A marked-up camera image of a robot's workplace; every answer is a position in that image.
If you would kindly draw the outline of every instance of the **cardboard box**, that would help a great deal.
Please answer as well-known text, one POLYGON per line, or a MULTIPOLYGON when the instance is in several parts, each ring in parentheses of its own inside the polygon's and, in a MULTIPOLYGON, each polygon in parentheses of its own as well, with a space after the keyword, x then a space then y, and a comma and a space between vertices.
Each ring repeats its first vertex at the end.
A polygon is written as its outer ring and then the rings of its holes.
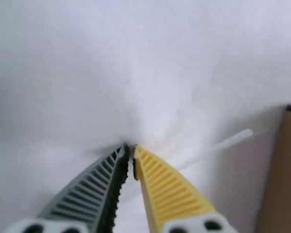
POLYGON ((283 115, 256 233, 291 233, 291 105, 283 115))

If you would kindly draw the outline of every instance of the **white background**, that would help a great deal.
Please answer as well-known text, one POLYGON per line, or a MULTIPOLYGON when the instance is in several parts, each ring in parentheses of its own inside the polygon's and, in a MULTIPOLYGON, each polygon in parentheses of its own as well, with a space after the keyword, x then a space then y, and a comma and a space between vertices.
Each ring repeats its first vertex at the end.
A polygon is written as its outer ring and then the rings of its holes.
MULTIPOLYGON (((252 233, 287 103, 291 0, 0 0, 0 232, 127 141, 252 233)), ((120 199, 114 232, 147 233, 120 199)))

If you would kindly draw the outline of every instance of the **brown cardboard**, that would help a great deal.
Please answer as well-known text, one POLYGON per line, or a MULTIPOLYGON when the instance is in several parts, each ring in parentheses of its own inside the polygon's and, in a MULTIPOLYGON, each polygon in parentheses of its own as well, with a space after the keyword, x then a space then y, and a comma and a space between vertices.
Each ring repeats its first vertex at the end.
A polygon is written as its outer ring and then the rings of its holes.
POLYGON ((291 233, 291 106, 283 116, 256 233, 291 233))

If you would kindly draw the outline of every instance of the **screw hole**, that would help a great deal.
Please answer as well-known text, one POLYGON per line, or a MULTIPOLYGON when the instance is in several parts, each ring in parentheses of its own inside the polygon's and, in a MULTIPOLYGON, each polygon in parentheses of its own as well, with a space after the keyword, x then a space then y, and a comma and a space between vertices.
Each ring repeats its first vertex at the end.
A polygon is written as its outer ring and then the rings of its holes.
POLYGON ((205 222, 205 228, 208 231, 220 231, 220 230, 222 230, 221 225, 215 221, 212 221, 212 220, 205 222))
POLYGON ((34 224, 26 228, 23 233, 43 233, 43 226, 40 224, 34 224))
POLYGON ((185 229, 183 229, 182 227, 175 227, 172 228, 169 233, 188 233, 185 229))
POLYGON ((79 229, 76 228, 68 228, 62 233, 81 233, 81 232, 79 231, 79 229))

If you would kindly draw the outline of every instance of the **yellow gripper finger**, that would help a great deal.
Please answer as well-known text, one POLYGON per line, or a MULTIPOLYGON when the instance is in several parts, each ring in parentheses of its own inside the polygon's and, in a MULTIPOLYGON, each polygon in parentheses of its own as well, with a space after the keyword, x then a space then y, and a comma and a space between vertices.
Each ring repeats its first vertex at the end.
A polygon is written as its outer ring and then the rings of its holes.
POLYGON ((134 152, 135 179, 140 180, 151 233, 173 219, 216 213, 214 206, 176 169, 140 146, 134 152))

